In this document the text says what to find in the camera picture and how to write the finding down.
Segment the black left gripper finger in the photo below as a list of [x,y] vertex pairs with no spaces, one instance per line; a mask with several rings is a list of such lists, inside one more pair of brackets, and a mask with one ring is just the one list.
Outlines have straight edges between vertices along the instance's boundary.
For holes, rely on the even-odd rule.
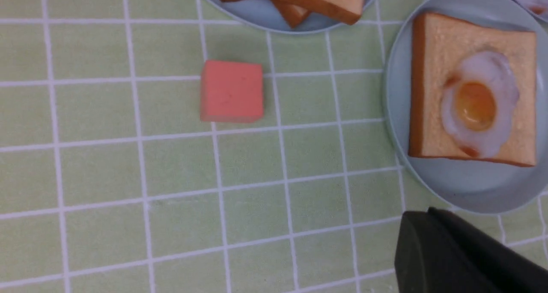
[[405,211],[395,253],[401,293],[545,293],[547,270],[458,215]]

